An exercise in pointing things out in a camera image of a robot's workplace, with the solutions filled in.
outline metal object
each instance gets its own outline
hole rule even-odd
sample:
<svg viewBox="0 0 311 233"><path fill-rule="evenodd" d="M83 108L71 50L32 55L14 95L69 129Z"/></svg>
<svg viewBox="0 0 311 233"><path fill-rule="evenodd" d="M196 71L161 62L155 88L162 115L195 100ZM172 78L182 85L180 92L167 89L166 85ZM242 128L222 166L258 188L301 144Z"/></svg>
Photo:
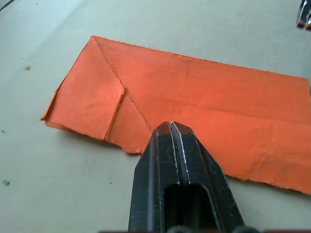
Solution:
<svg viewBox="0 0 311 233"><path fill-rule="evenodd" d="M302 0L297 18L297 27L311 31L311 0Z"/></svg>
<svg viewBox="0 0 311 233"><path fill-rule="evenodd" d="M128 230L232 232L243 225L222 170L192 130L158 126L135 169Z"/></svg>

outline table surface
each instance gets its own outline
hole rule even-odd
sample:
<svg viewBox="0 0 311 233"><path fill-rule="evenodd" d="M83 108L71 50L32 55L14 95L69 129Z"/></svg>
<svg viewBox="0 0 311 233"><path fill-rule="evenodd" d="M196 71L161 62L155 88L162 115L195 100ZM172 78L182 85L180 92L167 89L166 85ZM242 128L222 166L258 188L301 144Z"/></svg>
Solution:
<svg viewBox="0 0 311 233"><path fill-rule="evenodd" d="M91 35L311 78L296 0L16 0L0 12L0 231L126 230L139 156L39 119ZM311 197L228 178L247 225L311 228Z"/></svg>

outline orange cardboard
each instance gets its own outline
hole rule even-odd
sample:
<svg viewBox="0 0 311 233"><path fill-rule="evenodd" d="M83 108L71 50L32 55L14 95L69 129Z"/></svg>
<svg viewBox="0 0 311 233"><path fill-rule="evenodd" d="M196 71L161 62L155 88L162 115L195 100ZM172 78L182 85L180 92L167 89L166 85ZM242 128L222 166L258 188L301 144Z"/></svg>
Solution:
<svg viewBox="0 0 311 233"><path fill-rule="evenodd" d="M304 78L92 36L42 120L128 153L142 153L163 121L178 121L226 175L311 195Z"/></svg>

